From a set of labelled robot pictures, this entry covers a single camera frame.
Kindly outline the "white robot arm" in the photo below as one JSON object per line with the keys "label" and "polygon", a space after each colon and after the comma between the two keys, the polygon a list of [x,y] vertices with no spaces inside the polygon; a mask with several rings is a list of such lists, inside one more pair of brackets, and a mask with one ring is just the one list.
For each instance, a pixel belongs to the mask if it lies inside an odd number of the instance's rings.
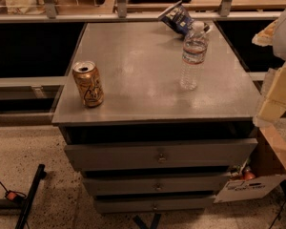
{"label": "white robot arm", "polygon": [[274,56],[284,60],[278,70],[267,71],[253,119],[256,127],[267,127],[277,122],[286,112],[286,9],[265,29],[257,33],[252,43],[272,46]]}

